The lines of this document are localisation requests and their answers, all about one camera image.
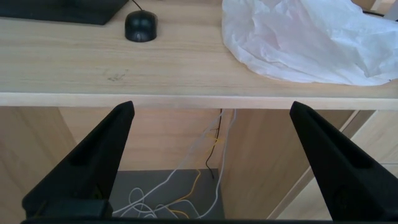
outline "black computer mouse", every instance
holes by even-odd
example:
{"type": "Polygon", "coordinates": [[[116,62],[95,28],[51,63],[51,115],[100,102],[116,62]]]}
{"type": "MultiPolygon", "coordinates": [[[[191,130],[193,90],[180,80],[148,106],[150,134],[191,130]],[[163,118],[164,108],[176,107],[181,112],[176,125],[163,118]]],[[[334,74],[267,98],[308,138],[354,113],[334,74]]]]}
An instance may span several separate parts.
{"type": "Polygon", "coordinates": [[[157,16],[145,10],[135,11],[127,15],[124,31],[127,40],[147,42],[156,38],[157,16]]]}

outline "desk surface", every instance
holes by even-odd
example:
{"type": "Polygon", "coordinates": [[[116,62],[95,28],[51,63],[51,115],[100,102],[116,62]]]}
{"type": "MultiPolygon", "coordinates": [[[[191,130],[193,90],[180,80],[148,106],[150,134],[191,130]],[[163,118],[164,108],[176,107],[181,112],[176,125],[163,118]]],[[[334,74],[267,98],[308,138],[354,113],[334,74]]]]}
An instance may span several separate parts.
{"type": "Polygon", "coordinates": [[[383,86],[299,84],[249,71],[221,39],[221,0],[147,0],[159,36],[124,38],[129,2],[105,26],[0,19],[0,105],[398,110],[383,86]]]}

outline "black cable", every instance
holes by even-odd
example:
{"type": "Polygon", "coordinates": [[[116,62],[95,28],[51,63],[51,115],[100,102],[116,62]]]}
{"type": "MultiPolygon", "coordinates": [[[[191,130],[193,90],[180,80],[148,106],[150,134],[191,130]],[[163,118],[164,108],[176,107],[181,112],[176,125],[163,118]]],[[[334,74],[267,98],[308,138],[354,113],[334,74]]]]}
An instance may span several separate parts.
{"type": "Polygon", "coordinates": [[[139,8],[140,10],[142,10],[141,6],[138,5],[138,3],[136,3],[136,0],[132,0],[132,1],[136,4],[136,6],[138,6],[138,8],[139,8]]]}
{"type": "Polygon", "coordinates": [[[372,11],[363,11],[363,13],[365,14],[370,14],[370,15],[375,15],[375,16],[380,16],[380,17],[384,17],[384,14],[378,13],[378,12],[372,12],[372,11]]]}
{"type": "MultiPolygon", "coordinates": [[[[220,116],[220,121],[219,121],[219,123],[218,123],[218,129],[217,129],[216,141],[217,141],[217,139],[218,139],[218,135],[220,134],[221,119],[222,119],[222,116],[220,116]]],[[[207,157],[207,160],[206,160],[206,166],[207,166],[207,169],[209,169],[209,170],[210,170],[210,173],[211,173],[211,178],[213,178],[213,179],[214,179],[214,174],[213,174],[213,171],[210,169],[209,165],[207,165],[207,162],[209,161],[209,159],[210,159],[211,155],[213,155],[213,151],[214,151],[214,148],[215,148],[215,147],[216,147],[216,144],[215,144],[215,145],[213,146],[213,148],[211,149],[210,155],[209,155],[209,157],[207,157]]]]}

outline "light wood surface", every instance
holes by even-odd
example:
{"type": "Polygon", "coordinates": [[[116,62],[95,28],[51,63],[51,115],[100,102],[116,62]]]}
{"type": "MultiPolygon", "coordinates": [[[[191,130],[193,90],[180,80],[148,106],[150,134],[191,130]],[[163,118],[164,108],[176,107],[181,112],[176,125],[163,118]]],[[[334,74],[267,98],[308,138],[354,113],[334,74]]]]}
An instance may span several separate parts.
{"type": "MultiPolygon", "coordinates": [[[[398,165],[384,165],[398,177],[398,165]]],[[[317,181],[312,179],[296,199],[279,215],[283,220],[331,220],[317,181]]]]}
{"type": "MultiPolygon", "coordinates": [[[[110,111],[111,108],[60,108],[76,142],[80,142],[110,111]]],[[[140,109],[132,121],[129,138],[119,170],[175,169],[220,109],[140,109]]],[[[214,145],[219,122],[188,158],[184,169],[205,169],[205,161],[214,145]]],[[[226,130],[221,130],[224,137],[226,130]]],[[[215,149],[209,166],[217,168],[223,143],[215,149]]]]}
{"type": "Polygon", "coordinates": [[[0,107],[0,223],[25,218],[22,198],[75,146],[57,108],[0,107]]]}
{"type": "Polygon", "coordinates": [[[398,163],[398,112],[377,111],[352,141],[378,162],[398,163]]]}
{"type": "Polygon", "coordinates": [[[370,10],[379,0],[352,0],[353,3],[361,6],[363,9],[370,10]]]}
{"type": "Polygon", "coordinates": [[[383,86],[299,84],[249,71],[223,45],[221,0],[138,0],[159,36],[124,38],[129,2],[105,26],[0,18],[0,105],[398,110],[383,86]]]}
{"type": "MultiPolygon", "coordinates": [[[[342,125],[340,131],[348,138],[352,138],[373,113],[374,111],[354,111],[344,125],[342,125]]],[[[310,181],[313,179],[314,175],[311,167],[308,167],[301,178],[299,178],[285,197],[279,202],[274,211],[272,211],[268,219],[277,219],[282,212],[289,213],[289,209],[294,209],[294,207],[290,207],[289,205],[296,199],[304,188],[307,188],[307,185],[310,184],[310,181]]]]}
{"type": "MultiPolygon", "coordinates": [[[[387,168],[394,167],[387,163],[395,163],[398,168],[397,131],[398,112],[360,111],[343,133],[387,168]]],[[[315,178],[303,190],[297,188],[295,191],[297,197],[278,219],[331,219],[315,178]]]]}
{"type": "MultiPolygon", "coordinates": [[[[352,111],[320,111],[339,127],[352,111]]],[[[221,181],[226,218],[266,219],[308,169],[288,110],[238,110],[221,181]]]]}

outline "white plastic bag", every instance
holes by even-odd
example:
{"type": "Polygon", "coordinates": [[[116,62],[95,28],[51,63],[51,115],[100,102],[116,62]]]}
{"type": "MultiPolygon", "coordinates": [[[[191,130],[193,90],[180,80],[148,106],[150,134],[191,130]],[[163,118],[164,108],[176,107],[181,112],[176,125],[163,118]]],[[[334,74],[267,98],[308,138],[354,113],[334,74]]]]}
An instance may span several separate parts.
{"type": "Polygon", "coordinates": [[[398,22],[350,0],[224,0],[223,39],[271,78],[362,86],[398,78],[398,22]]]}

